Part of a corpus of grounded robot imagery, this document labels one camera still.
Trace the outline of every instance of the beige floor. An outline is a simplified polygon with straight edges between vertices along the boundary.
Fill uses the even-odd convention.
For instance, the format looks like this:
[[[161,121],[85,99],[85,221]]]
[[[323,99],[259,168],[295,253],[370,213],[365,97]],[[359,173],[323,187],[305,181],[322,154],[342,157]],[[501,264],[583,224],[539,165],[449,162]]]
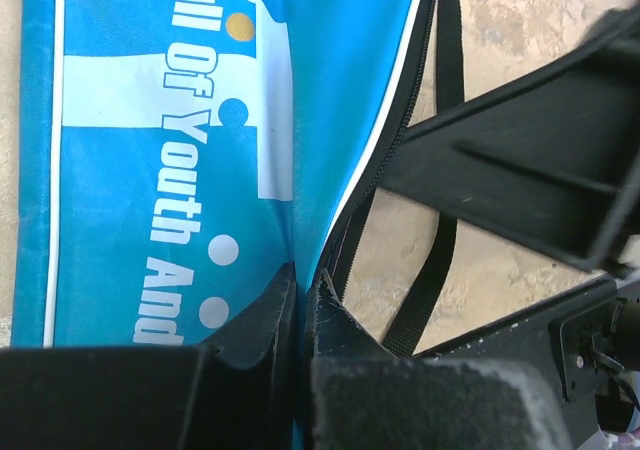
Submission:
[[[17,230],[20,1],[0,0],[0,343],[11,315]],[[578,44],[605,10],[632,0],[462,0],[467,97],[526,74]],[[430,72],[414,121],[433,113]],[[347,293],[347,305],[380,336],[431,245],[433,213],[379,192]],[[462,227],[452,272],[426,348],[560,292],[584,275]]]

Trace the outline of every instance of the metal bracket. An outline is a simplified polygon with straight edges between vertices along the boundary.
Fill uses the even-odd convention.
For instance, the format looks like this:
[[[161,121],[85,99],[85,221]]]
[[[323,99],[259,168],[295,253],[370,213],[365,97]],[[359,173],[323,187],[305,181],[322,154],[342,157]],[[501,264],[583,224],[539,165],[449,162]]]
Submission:
[[[608,374],[593,358],[594,339],[603,333],[608,310],[614,298],[554,320],[549,325],[553,357],[562,381],[562,393],[568,402],[592,394],[606,383]]]

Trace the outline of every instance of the black plastic part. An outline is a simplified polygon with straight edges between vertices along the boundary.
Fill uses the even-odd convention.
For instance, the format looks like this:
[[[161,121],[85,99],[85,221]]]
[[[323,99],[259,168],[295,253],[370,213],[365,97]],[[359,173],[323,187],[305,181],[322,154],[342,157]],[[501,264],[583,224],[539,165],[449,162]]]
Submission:
[[[616,281],[611,278],[591,281],[438,345],[415,358],[504,358],[532,365],[547,381],[556,400],[560,402],[562,417],[573,445],[577,448],[598,432],[593,396],[598,390],[599,380],[591,378],[594,368],[589,366],[588,357],[585,358],[585,372],[580,375],[576,385],[591,386],[585,391],[583,398],[566,400],[562,376],[557,366],[559,350],[553,343],[553,336],[559,319],[615,298],[633,301],[640,298],[640,281],[627,282],[621,288],[617,288]],[[606,320],[601,321],[601,324],[605,325]]]
[[[636,6],[571,54],[410,128],[380,185],[582,270],[627,276],[639,17]]]
[[[294,268],[194,347],[0,353],[0,448],[291,448]]]

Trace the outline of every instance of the gold dot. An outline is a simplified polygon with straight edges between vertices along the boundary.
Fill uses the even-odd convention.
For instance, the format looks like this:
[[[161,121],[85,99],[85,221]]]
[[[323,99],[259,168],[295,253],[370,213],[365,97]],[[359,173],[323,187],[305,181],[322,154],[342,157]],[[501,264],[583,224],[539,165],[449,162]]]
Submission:
[[[234,13],[227,18],[227,33],[238,42],[253,40],[256,29],[251,19],[244,13]]]

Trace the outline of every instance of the white dot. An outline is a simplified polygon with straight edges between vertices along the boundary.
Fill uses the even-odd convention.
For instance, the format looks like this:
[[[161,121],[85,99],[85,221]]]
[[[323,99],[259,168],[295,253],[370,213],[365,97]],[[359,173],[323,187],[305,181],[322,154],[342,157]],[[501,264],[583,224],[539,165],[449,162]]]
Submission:
[[[239,253],[238,242],[229,235],[218,235],[209,242],[209,258],[216,265],[231,265]]]
[[[220,297],[207,298],[198,312],[200,323],[207,328],[220,328],[229,318],[229,305]]]

